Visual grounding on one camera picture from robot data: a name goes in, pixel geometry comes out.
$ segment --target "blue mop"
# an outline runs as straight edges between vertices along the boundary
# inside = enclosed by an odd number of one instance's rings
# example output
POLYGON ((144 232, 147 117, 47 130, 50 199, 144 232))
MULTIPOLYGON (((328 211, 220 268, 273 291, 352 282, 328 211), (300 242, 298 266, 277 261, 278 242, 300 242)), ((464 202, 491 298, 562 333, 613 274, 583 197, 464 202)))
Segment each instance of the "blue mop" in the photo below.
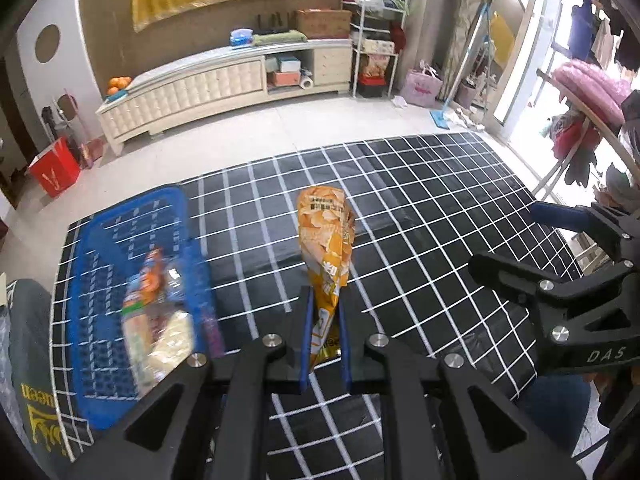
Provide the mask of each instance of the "blue mop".
POLYGON ((458 74, 456 75, 456 80, 453 83, 453 86, 451 87, 451 90, 449 91, 449 95, 447 96, 447 100, 444 101, 444 104, 442 105, 442 109, 441 110, 432 110, 430 111, 430 115, 431 115, 431 119, 433 119, 433 122, 436 123, 436 126, 439 127, 442 130, 449 130, 449 125, 447 124, 447 120, 444 118, 444 110, 447 109, 447 106, 449 106, 449 103, 451 102, 451 100, 453 99, 453 95, 456 91, 456 89, 458 88, 458 85, 460 84, 460 80, 462 79, 462 71, 464 70, 464 67, 466 65, 466 60, 468 59, 469 55, 471 54, 471 49, 473 47, 473 43, 474 43, 474 39, 476 38, 476 34, 478 33, 478 29, 480 26, 480 22, 482 21, 482 15, 485 14, 487 16, 487 28, 489 28, 489 5, 484 3, 482 4, 482 7, 480 9, 480 13, 478 16, 478 20, 476 21, 476 27, 473 31, 473 34, 467 39, 467 45, 466 45, 466 50, 465 50, 465 55, 462 57, 462 61, 460 62, 460 68, 458 70, 458 74))
POLYGON ((449 130, 449 125, 447 124, 447 120, 444 118, 444 110, 449 106, 449 102, 451 101, 451 96, 447 97, 447 100, 444 101, 444 105, 442 106, 442 110, 431 110, 429 113, 431 114, 431 119, 436 123, 436 126, 443 130, 449 130))

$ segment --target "blue container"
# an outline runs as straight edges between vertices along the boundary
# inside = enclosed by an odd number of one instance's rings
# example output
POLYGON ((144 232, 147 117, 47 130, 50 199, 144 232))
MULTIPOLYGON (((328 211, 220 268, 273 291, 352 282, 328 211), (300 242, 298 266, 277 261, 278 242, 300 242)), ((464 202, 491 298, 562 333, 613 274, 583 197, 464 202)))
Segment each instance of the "blue container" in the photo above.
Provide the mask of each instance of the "blue container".
POLYGON ((165 186, 102 211, 81 229, 67 303, 67 341, 78 409, 93 428, 105 430, 138 400, 120 327, 127 280, 146 254, 179 256, 183 308, 193 316, 195 350, 222 354, 209 267, 188 236, 187 198, 165 186))

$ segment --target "paper towel roll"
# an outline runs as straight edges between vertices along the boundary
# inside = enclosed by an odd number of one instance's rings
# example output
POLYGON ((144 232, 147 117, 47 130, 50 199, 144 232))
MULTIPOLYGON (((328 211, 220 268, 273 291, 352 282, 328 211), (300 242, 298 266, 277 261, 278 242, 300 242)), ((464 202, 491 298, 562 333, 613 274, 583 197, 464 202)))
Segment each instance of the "paper towel roll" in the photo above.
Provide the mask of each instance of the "paper towel roll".
POLYGON ((305 75, 302 79, 300 79, 300 88, 309 90, 314 87, 314 80, 311 79, 308 75, 305 75))

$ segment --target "potato chip bag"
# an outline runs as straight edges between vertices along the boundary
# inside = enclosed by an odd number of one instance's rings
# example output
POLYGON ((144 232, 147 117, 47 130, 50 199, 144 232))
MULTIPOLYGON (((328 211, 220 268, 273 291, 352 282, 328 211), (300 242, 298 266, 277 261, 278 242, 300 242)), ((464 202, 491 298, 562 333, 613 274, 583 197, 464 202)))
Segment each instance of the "potato chip bag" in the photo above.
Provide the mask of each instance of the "potato chip bag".
POLYGON ((314 288, 315 316, 311 336, 311 367, 318 360, 347 284, 355 217, 344 191, 314 186, 298 197, 298 240, 314 288))

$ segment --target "white cabinet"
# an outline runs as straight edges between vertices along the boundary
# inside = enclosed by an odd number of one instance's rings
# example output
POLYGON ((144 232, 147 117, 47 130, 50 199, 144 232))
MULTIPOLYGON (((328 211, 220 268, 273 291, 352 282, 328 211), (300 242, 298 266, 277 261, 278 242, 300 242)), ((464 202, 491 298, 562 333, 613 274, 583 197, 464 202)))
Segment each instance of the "white cabinet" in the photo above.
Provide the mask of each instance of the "white cabinet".
POLYGON ((314 52, 313 80, 316 85, 348 81, 351 75, 351 49, 318 48, 314 52))
POLYGON ((139 134, 157 134, 236 108, 320 92, 347 92, 351 75, 350 40, 309 40, 233 50, 217 48, 179 59, 137 77, 129 94, 105 103, 96 114, 111 148, 139 134), (314 87, 269 92, 265 58, 309 51, 314 87))

